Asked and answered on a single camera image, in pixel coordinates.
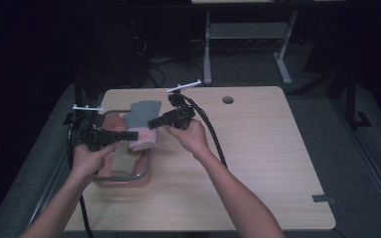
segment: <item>hand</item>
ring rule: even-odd
[[[70,177],[79,179],[85,185],[90,184],[94,173],[104,167],[104,157],[115,151],[119,146],[120,143],[117,142],[91,152],[87,145],[78,145],[75,148]]]
[[[165,130],[178,138],[181,145],[189,152],[196,154],[210,153],[206,141],[205,128],[200,121],[190,120],[190,125],[186,130],[180,130],[172,126],[165,126]]]

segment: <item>pink object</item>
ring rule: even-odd
[[[128,131],[138,132],[138,141],[129,141],[128,147],[134,151],[142,151],[158,146],[157,129],[150,130],[148,127],[131,128]]]

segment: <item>forearm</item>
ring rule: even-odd
[[[242,237],[284,237],[268,207],[213,153],[194,156],[206,169],[231,221]]]
[[[54,198],[20,237],[63,237],[86,184],[68,178]]]

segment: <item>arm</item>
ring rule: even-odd
[[[186,131],[171,126],[166,131],[177,137],[208,173],[231,221],[242,237],[284,237],[268,207],[240,182],[212,153],[205,130],[199,121],[192,120]]]
[[[82,192],[91,183],[93,174],[104,166],[104,157],[116,150],[117,146],[118,144],[111,144],[96,152],[90,152],[84,144],[77,146],[72,171],[66,182],[20,237],[63,237],[64,228]]]

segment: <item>white metal stand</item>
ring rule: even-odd
[[[277,67],[286,84],[292,80],[284,64],[283,58],[293,32],[298,11],[293,11],[288,22],[278,23],[211,23],[209,12],[205,23],[205,54],[203,56],[203,83],[212,84],[211,64],[209,60],[210,39],[283,39],[279,52],[274,53]]]

